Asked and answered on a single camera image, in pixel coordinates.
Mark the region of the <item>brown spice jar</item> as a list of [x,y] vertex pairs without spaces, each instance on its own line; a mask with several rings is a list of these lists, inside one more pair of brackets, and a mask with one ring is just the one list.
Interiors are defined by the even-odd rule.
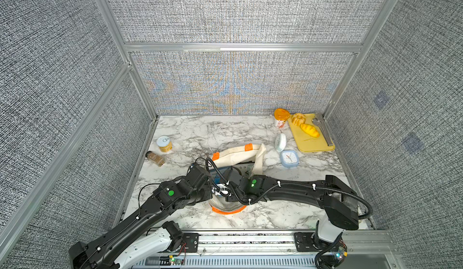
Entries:
[[154,153],[152,151],[148,151],[145,154],[145,157],[149,161],[151,161],[151,162],[155,163],[156,165],[158,165],[159,167],[161,167],[165,163],[165,159],[162,156],[160,156],[160,155],[158,155],[158,154],[156,154],[156,153]]

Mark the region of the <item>yellow cutting board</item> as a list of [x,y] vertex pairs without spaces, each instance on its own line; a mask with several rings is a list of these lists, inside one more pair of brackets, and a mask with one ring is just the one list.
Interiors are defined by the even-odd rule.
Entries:
[[[315,114],[305,114],[306,116],[306,122],[305,124],[310,124],[315,126],[312,123],[312,119],[315,117]],[[301,129],[300,126],[297,127],[291,123],[291,118],[288,120],[288,125],[291,129],[291,132],[293,134],[295,143],[297,145],[297,148],[299,151],[303,153],[311,153],[311,152],[325,152],[325,151],[333,151],[335,149],[335,145],[333,147],[327,146],[325,139],[323,137],[323,134],[321,130],[315,126],[315,128],[318,130],[320,133],[320,136],[318,138],[313,138],[307,134],[305,134]]]

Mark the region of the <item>yellow tin can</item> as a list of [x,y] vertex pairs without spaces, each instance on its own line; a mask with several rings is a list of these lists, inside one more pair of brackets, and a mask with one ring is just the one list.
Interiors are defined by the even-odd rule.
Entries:
[[157,144],[159,150],[161,152],[163,152],[163,153],[169,152],[173,148],[171,139],[168,136],[160,136],[157,139],[156,144]]

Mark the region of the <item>orange lid instant noodle cup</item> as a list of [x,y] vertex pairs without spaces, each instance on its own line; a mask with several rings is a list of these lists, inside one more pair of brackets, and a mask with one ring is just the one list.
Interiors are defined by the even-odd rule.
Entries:
[[277,108],[274,111],[274,125],[278,129],[283,129],[285,127],[286,121],[289,119],[291,114],[289,111],[282,109],[282,108]]

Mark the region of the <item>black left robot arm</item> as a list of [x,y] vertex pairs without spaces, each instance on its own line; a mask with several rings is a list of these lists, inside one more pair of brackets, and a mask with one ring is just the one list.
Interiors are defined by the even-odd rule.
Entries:
[[183,236],[177,224],[168,222],[153,236],[143,234],[186,206],[212,198],[213,179],[208,169],[194,163],[186,175],[165,181],[129,217],[99,238],[69,249],[73,269],[128,269],[154,252],[175,251]]

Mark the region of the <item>light blue square alarm clock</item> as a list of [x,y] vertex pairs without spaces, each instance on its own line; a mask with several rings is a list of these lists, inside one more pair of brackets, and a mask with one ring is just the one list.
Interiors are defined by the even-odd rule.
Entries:
[[280,153],[280,161],[285,168],[294,168],[300,164],[299,156],[295,150],[283,150]]

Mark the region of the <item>yellow bundt cake toy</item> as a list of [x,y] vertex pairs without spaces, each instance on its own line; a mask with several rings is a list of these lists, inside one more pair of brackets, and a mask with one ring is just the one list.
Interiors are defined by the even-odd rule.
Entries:
[[306,122],[305,114],[296,113],[291,118],[291,123],[297,127],[301,126],[302,124],[305,124],[305,122]]

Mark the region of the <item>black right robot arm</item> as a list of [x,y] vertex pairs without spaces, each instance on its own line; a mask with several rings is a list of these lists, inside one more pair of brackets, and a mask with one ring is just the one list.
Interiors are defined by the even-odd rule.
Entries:
[[333,243],[345,230],[358,230],[359,221],[373,214],[373,207],[341,179],[327,175],[321,181],[289,181],[266,175],[245,177],[235,167],[217,171],[228,192],[228,202],[245,206],[259,202],[287,201],[316,206],[325,212],[319,220],[316,242]]

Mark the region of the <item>canvas bag orange handles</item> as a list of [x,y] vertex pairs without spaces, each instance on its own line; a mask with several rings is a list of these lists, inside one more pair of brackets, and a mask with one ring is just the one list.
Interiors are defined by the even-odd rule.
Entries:
[[[212,155],[212,160],[219,171],[225,175],[230,167],[242,177],[261,175],[267,149],[264,144],[246,144],[232,147]],[[221,215],[232,215],[243,211],[246,206],[238,201],[227,202],[226,198],[216,192],[209,200],[212,211]]]

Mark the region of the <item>grey metal wrench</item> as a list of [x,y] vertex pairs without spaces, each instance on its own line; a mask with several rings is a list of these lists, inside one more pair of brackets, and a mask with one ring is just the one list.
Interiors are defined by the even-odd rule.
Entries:
[[316,113],[315,117],[312,119],[312,123],[321,130],[327,146],[333,147],[334,143],[330,137],[323,115],[321,113]]

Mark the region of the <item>yellow bread loaf toy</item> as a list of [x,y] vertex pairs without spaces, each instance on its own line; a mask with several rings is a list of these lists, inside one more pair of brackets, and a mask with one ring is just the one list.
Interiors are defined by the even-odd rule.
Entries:
[[318,130],[315,128],[315,126],[310,125],[310,124],[301,124],[300,129],[307,135],[313,137],[313,138],[318,138],[320,136],[320,133]]

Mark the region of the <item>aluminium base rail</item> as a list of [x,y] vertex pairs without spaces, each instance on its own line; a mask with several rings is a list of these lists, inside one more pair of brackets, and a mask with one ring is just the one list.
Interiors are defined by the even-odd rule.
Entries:
[[[120,253],[105,255],[116,269],[303,269],[315,268],[313,230],[149,230]],[[403,269],[390,234],[357,230],[342,234],[342,268]]]

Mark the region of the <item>blue rectangular alarm clock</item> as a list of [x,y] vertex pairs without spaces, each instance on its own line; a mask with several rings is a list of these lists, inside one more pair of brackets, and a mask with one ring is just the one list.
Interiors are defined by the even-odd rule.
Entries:
[[[225,172],[227,171],[228,167],[222,167],[222,168],[219,168],[218,171],[222,174],[222,175],[225,175]],[[211,176],[213,177],[214,179],[214,182],[215,183],[222,183],[222,178],[220,177],[220,175],[217,173],[217,171],[213,168],[210,169],[210,173],[211,173]]]

